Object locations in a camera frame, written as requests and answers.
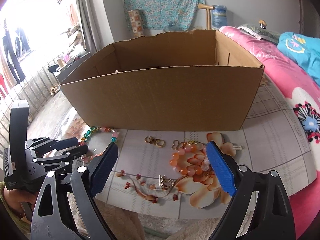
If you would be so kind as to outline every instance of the cardboard box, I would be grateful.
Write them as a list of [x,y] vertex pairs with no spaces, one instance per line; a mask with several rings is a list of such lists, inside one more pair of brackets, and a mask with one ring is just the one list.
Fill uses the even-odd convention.
[[218,31],[168,32],[106,46],[66,77],[61,90],[91,126],[239,130],[263,68]]

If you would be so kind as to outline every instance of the black pants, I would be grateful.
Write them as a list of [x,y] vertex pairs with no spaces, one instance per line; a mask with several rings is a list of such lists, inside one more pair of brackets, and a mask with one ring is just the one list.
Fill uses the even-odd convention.
[[17,57],[21,57],[22,55],[22,49],[21,49],[21,42],[18,36],[16,36],[14,38],[15,42],[16,42],[16,56]]
[[28,51],[30,49],[30,46],[29,46],[29,41],[28,41],[28,39],[26,37],[26,34],[24,33],[24,30],[22,28],[18,28],[16,30],[16,33],[20,37],[22,51],[24,51],[24,50]]
[[[7,58],[7,62],[8,62],[8,66],[10,68],[10,71],[11,71],[13,77],[15,78],[15,80],[18,83],[20,83],[26,78],[26,76],[25,76],[25,74],[23,73],[23,71],[22,71],[22,69],[20,67],[20,63],[19,63],[19,61],[18,61],[18,59],[16,57],[16,54],[13,51],[13,47],[12,47],[9,31],[6,31],[4,37],[2,38],[2,41],[3,41],[4,53],[5,53],[5,56]],[[11,63],[9,61],[9,57],[8,57],[9,54],[10,54],[10,58],[12,60],[13,66],[11,65]],[[17,77],[14,69],[17,70],[19,78]]]

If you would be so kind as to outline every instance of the pink bead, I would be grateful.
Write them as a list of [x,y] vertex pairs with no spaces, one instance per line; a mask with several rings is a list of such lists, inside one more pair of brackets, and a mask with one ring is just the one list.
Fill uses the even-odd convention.
[[179,154],[179,155],[184,155],[184,149],[183,148],[179,148],[179,150],[177,151],[177,153]]
[[190,170],[188,170],[188,175],[189,175],[189,176],[193,176],[193,175],[195,175],[195,174],[196,174],[195,169],[190,169]]
[[184,148],[184,151],[185,151],[186,153],[191,152],[191,147],[190,147],[189,145],[186,145],[185,148]]
[[175,171],[175,172],[180,172],[181,171],[181,168],[179,167],[179,166],[175,166],[174,168],[173,168],[173,170]]
[[203,171],[207,171],[207,170],[209,169],[209,165],[203,164],[203,165],[201,166],[201,169],[202,169]]

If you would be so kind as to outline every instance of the blue container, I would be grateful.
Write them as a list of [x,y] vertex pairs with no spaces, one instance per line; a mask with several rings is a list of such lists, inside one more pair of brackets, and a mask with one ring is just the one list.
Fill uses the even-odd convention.
[[215,9],[211,10],[211,25],[212,29],[218,30],[227,23],[227,8],[223,5],[214,5]]

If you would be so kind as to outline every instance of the blue gripper pad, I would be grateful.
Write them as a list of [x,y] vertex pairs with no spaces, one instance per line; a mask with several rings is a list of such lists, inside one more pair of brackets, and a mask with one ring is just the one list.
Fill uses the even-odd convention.
[[233,197],[237,192],[235,178],[222,157],[223,153],[213,141],[207,144],[206,150],[209,162],[222,186],[222,189],[225,192],[228,192],[231,197]]
[[92,169],[90,176],[90,196],[95,197],[102,192],[104,185],[118,159],[118,147],[115,143],[110,143],[101,156],[94,157],[88,169]]

